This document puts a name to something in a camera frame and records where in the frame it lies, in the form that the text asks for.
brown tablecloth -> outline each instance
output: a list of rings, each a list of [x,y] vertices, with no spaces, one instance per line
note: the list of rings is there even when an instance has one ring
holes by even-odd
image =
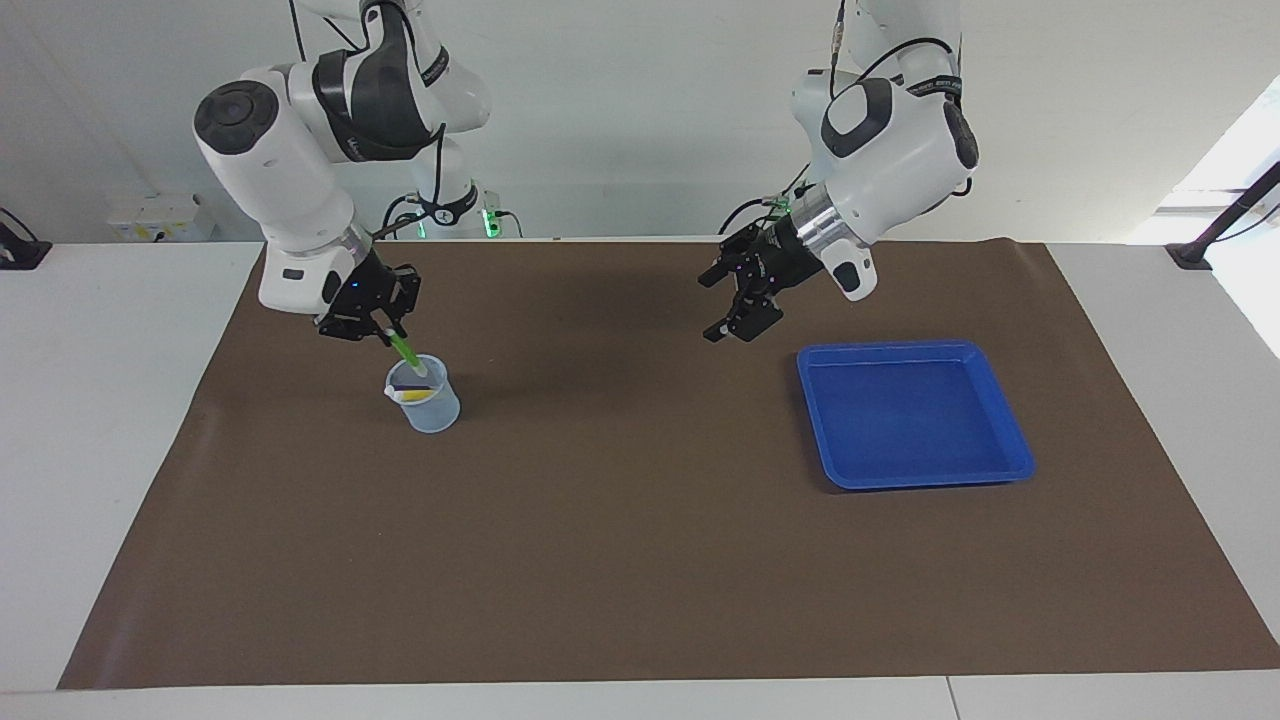
[[[881,245],[750,346],[700,337],[710,246],[383,252],[462,419],[412,432],[392,352],[252,279],[63,688],[1280,667],[1043,247]],[[925,338],[987,352],[1034,479],[828,483],[796,352]]]

blue tray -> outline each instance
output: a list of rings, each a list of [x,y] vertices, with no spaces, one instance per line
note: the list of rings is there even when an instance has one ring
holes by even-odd
[[[800,354],[827,475],[845,489],[1011,483],[1027,439],[972,342],[827,345]]]

table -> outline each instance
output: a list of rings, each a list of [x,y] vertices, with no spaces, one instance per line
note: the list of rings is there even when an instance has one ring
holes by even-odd
[[[1280,671],[51,693],[260,246],[61,246],[0,278],[0,716],[1233,717]],[[1272,633],[1280,360],[1161,249],[1053,256]],[[76,393],[51,393],[73,382]],[[128,407],[120,413],[120,407]]]

robotic arm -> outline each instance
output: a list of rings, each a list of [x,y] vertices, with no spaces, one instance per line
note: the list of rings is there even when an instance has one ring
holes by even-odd
[[[978,167],[960,109],[955,3],[859,0],[855,22],[869,23],[861,35],[884,53],[861,76],[810,70],[794,92],[792,113],[813,145],[813,184],[796,192],[788,217],[721,243],[699,282],[713,287],[732,274],[737,293],[704,333],[712,342],[755,340],[782,319],[778,292],[822,270],[851,302],[865,299],[879,282],[870,246],[945,202]]]
[[[358,19],[366,47],[250,70],[196,111],[201,152],[262,225],[259,299],[314,315],[324,336],[388,342],[376,313],[403,337],[421,286],[413,268],[378,258],[334,163],[410,160],[420,218],[435,237],[486,234],[484,192],[445,132],[484,126],[488,90],[430,33],[421,1],[302,0],[317,14]]]

